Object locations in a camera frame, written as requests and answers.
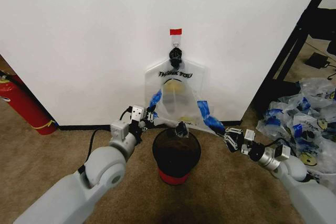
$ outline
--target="fire extinguisher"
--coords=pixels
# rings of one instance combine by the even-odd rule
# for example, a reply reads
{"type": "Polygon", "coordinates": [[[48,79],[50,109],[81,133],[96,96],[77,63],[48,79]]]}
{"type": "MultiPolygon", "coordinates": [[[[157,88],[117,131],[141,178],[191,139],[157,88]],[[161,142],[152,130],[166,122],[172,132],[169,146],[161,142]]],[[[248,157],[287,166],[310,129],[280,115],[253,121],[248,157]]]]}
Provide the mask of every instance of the fire extinguisher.
{"type": "Polygon", "coordinates": [[[57,129],[56,122],[39,105],[19,76],[0,71],[0,97],[41,135],[51,134],[57,129]]]}

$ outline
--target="brown carpet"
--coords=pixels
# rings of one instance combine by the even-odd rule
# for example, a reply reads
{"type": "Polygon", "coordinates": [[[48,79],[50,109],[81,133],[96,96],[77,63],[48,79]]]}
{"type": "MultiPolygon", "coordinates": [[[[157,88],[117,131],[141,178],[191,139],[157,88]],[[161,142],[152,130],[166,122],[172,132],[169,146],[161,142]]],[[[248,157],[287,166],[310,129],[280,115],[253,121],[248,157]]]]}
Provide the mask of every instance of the brown carpet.
{"type": "MultiPolygon", "coordinates": [[[[41,136],[3,101],[0,110],[0,223],[12,223],[83,164],[92,131],[41,136]]],[[[249,108],[242,128],[254,129],[256,123],[249,108]]],[[[123,182],[102,197],[86,223],[302,223],[278,180],[207,133],[193,131],[202,155],[187,182],[165,184],[152,155],[159,131],[143,134],[123,182]]],[[[93,149],[107,145],[109,138],[109,132],[98,132],[93,149]]],[[[256,139],[268,142],[258,132],[256,139]]]]}

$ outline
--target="blue tape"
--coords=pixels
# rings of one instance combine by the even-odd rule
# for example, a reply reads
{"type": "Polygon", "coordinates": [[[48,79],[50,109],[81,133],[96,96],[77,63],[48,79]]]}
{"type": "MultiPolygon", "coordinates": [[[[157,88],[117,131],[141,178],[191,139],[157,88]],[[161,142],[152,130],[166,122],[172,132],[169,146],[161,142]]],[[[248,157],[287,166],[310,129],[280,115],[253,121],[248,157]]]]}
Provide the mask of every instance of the blue tape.
{"type": "Polygon", "coordinates": [[[281,125],[281,121],[277,118],[275,118],[275,116],[269,118],[266,120],[265,122],[266,125],[276,125],[276,126],[280,126],[281,125]]]}
{"type": "Polygon", "coordinates": [[[300,137],[302,135],[302,124],[293,125],[294,137],[300,137]]]}
{"type": "Polygon", "coordinates": [[[159,89],[159,91],[152,96],[152,99],[149,102],[149,107],[156,105],[161,99],[161,96],[162,96],[162,92],[161,92],[161,89],[159,89]]]}
{"type": "Polygon", "coordinates": [[[310,108],[310,103],[308,102],[307,98],[305,98],[305,97],[303,97],[300,105],[302,107],[302,110],[307,110],[307,109],[310,108]]]}
{"type": "Polygon", "coordinates": [[[271,110],[267,110],[267,111],[265,112],[265,115],[266,115],[266,116],[275,116],[275,115],[278,114],[278,113],[283,114],[283,112],[282,112],[281,109],[271,109],[271,110]]]}
{"type": "Polygon", "coordinates": [[[210,115],[209,106],[207,101],[197,101],[198,108],[200,109],[203,122],[206,126],[212,129],[215,133],[221,135],[225,134],[224,125],[215,117],[210,115]]]}

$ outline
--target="black baseboard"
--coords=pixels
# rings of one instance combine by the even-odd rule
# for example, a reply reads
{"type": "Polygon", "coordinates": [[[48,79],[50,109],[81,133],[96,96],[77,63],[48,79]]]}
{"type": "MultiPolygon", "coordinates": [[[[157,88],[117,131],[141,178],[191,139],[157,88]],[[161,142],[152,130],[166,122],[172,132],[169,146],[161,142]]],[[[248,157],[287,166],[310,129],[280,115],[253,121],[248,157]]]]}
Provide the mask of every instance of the black baseboard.
{"type": "MultiPolygon", "coordinates": [[[[240,121],[222,121],[224,126],[238,126],[241,124],[240,121]]],[[[110,130],[109,124],[103,125],[60,125],[58,126],[61,131],[92,131],[98,128],[102,128],[104,130],[110,130]]],[[[165,125],[158,125],[157,128],[165,128],[165,125]]]]}

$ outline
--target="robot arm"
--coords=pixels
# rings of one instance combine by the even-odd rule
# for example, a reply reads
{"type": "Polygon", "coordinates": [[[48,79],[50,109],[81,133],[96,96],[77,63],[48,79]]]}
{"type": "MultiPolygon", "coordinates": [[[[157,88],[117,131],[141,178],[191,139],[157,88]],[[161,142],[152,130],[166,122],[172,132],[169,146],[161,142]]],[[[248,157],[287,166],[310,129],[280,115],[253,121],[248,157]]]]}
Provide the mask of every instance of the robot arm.
{"type": "MultiPolygon", "coordinates": [[[[123,179],[125,164],[141,133],[153,127],[154,108],[132,107],[131,123],[111,124],[109,146],[94,150],[88,160],[45,192],[14,223],[83,223],[96,202],[123,179]]],[[[180,123],[172,134],[184,134],[180,123]]],[[[248,155],[261,167],[271,171],[285,186],[290,199],[306,223],[336,223],[336,196],[315,180],[305,182],[307,169],[290,148],[273,149],[254,141],[254,131],[227,128],[221,136],[231,152],[248,155]]]]}
{"type": "Polygon", "coordinates": [[[336,196],[316,180],[307,180],[307,169],[301,160],[290,155],[290,148],[275,149],[254,141],[255,133],[227,128],[223,137],[231,152],[241,151],[261,167],[269,170],[288,191],[290,200],[307,224],[336,223],[336,196]]]}
{"type": "Polygon", "coordinates": [[[109,146],[95,149],[77,171],[56,182],[14,223],[83,223],[98,200],[122,181],[126,162],[141,141],[144,116],[144,108],[133,106],[130,124],[112,123],[109,146]]]}

